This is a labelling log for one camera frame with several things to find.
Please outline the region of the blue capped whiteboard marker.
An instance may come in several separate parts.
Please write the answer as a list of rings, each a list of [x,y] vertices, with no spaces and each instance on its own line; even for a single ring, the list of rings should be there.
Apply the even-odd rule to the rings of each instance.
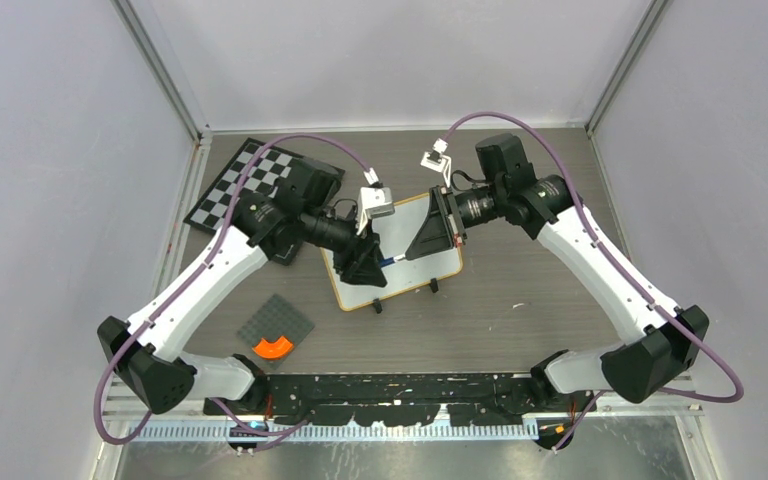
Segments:
[[[386,267],[386,266],[393,265],[395,263],[404,261],[405,259],[406,259],[406,257],[404,255],[392,256],[392,257],[388,257],[388,258],[383,259],[380,262],[380,265],[382,267]]]

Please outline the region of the yellow framed whiteboard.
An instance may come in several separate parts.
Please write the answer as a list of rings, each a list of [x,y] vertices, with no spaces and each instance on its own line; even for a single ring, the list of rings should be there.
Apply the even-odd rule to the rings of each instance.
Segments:
[[[394,203],[395,212],[371,222],[372,230],[380,237],[380,248],[386,258],[406,252],[425,220],[430,195],[423,193]],[[320,250],[326,272],[339,308],[345,312],[383,304],[383,301],[429,287],[433,281],[458,274],[463,267],[461,251],[450,249],[415,260],[401,260],[383,268],[387,285],[383,288],[355,286],[342,282],[333,268],[333,253]]]

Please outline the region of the black white chessboard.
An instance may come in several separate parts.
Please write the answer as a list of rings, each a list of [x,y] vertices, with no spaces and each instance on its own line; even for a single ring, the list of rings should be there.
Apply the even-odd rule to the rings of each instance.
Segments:
[[[185,222],[211,235],[205,250],[219,230],[224,228],[224,246],[250,245],[259,249],[266,259],[289,265],[301,245],[307,242],[278,249],[276,234],[286,218],[275,206],[273,197],[277,183],[289,174],[290,161],[311,157],[276,146],[267,148],[260,157],[256,157],[255,154],[263,146],[262,141],[247,139],[196,201]]]

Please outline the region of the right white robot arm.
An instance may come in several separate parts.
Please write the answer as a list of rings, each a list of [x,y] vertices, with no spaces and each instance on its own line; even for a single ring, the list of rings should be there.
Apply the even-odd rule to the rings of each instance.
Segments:
[[[709,319],[680,307],[651,285],[616,246],[600,236],[586,206],[577,206],[559,175],[536,176],[519,137],[502,133],[475,146],[484,175],[461,193],[430,189],[426,218],[405,251],[408,260],[459,248],[467,229],[504,219],[553,253],[606,313],[620,340],[584,352],[561,350],[533,366],[531,397],[556,410],[579,391],[610,390],[640,404],[685,372],[698,348],[683,329],[703,337]]]

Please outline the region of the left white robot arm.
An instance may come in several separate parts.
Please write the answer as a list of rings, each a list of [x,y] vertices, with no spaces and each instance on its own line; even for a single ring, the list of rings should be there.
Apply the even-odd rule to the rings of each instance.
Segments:
[[[374,171],[365,174],[357,214],[341,218],[329,201],[341,186],[339,171],[302,158],[279,180],[273,194],[244,190],[201,254],[149,305],[121,320],[105,319],[97,330],[112,371],[152,414],[187,399],[229,400],[240,412],[258,412],[267,398],[261,373],[243,355],[193,355],[184,347],[211,312],[245,279],[306,242],[333,254],[339,278],[359,286],[384,287],[375,218],[394,213],[391,191]]]

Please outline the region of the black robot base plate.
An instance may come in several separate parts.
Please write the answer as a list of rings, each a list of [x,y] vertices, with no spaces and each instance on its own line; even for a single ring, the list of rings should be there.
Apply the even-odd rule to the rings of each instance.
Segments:
[[[203,411],[286,426],[427,426],[441,414],[455,427],[508,426],[534,413],[569,420],[592,397],[588,391],[556,393],[515,373],[270,374],[257,377],[242,399],[207,400]]]

